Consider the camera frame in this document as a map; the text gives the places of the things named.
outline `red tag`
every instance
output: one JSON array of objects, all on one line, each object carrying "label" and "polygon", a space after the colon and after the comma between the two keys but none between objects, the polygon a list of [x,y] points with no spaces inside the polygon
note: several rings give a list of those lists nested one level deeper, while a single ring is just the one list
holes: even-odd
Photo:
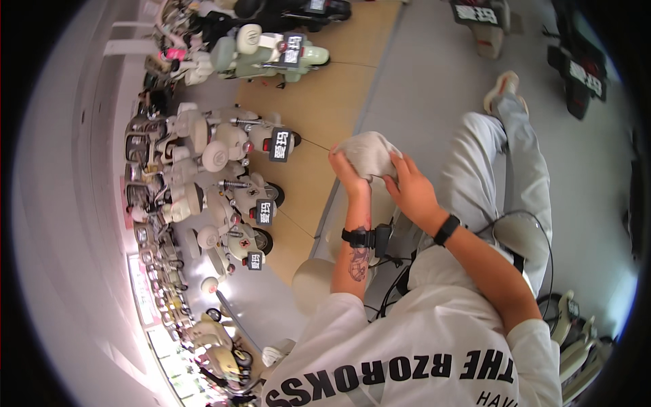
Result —
[{"label": "red tag", "polygon": [[179,61],[183,61],[183,59],[186,57],[187,51],[185,49],[178,49],[178,48],[167,48],[167,51],[165,51],[165,59],[168,60],[175,60],[178,59]]}]

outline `red reflector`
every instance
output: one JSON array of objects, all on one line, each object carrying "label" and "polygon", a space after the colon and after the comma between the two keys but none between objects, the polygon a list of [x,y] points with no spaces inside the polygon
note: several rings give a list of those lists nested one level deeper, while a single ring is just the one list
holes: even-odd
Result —
[{"label": "red reflector", "polygon": [[243,150],[244,152],[251,152],[251,151],[253,151],[253,148],[254,148],[254,145],[253,145],[253,143],[250,142],[250,141],[247,141],[246,143],[244,143],[244,144],[242,145],[242,150]]}]

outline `wrist strap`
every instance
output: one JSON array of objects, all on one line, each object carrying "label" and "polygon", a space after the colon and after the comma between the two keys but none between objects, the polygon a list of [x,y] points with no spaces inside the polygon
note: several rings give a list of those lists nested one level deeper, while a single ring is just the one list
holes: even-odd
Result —
[{"label": "wrist strap", "polygon": [[459,224],[461,224],[459,218],[454,215],[450,215],[443,223],[443,226],[441,226],[436,236],[434,236],[434,243],[439,246],[445,246],[445,242],[456,230]]},{"label": "wrist strap", "polygon": [[341,238],[350,247],[375,247],[375,231],[341,231]]}]

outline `leg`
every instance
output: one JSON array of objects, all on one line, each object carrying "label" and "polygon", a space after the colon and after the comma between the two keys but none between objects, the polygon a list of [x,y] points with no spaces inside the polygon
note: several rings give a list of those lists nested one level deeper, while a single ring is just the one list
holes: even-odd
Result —
[{"label": "leg", "polygon": [[493,161],[506,145],[506,133],[494,117],[467,113],[452,140],[441,170],[437,198],[445,210],[472,231],[497,218]]},{"label": "leg", "polygon": [[[517,96],[511,93],[494,98],[492,106],[492,113],[504,125],[508,140],[504,210],[526,210],[535,215],[551,243],[549,172],[536,134],[529,124],[529,115]],[[525,271],[536,295],[546,268],[546,260],[538,264],[525,262]]]},{"label": "leg", "polygon": [[[497,219],[493,161],[506,145],[506,133],[494,117],[466,113],[455,132],[452,150],[444,164],[436,197],[446,211],[458,217],[472,231],[483,229]],[[492,240],[490,231],[482,238]],[[420,285],[452,285],[479,292],[459,262],[444,247],[433,246],[423,234],[409,271],[408,288]]]}]

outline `license plate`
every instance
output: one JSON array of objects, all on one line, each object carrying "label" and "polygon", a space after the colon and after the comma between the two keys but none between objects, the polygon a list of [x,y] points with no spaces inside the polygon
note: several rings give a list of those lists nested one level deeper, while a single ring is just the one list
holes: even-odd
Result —
[{"label": "license plate", "polygon": [[570,320],[579,318],[579,304],[576,301],[568,300],[568,314],[570,314]]},{"label": "license plate", "polygon": [[285,33],[283,40],[287,43],[287,49],[281,55],[278,66],[286,68],[298,68],[301,65],[301,48],[305,36],[301,33]]},{"label": "license plate", "polygon": [[454,22],[457,24],[484,24],[502,27],[499,13],[490,6],[489,1],[450,0]]},{"label": "license plate", "polygon": [[590,89],[592,93],[597,96],[599,99],[605,102],[606,100],[606,88],[603,81],[587,72],[579,63],[569,60],[568,71],[570,77],[582,83],[586,88]]},{"label": "license plate", "polygon": [[262,270],[262,253],[250,251],[246,256],[246,266],[249,270]]},{"label": "license plate", "polygon": [[271,131],[271,140],[269,141],[269,161],[277,161],[281,163],[287,162],[291,135],[292,129],[290,128],[273,128]]},{"label": "license plate", "polygon": [[255,208],[255,223],[261,226],[271,225],[271,220],[273,219],[273,200],[258,199]]},{"label": "license plate", "polygon": [[310,0],[310,2],[305,6],[305,11],[308,13],[325,13],[326,0]]}]

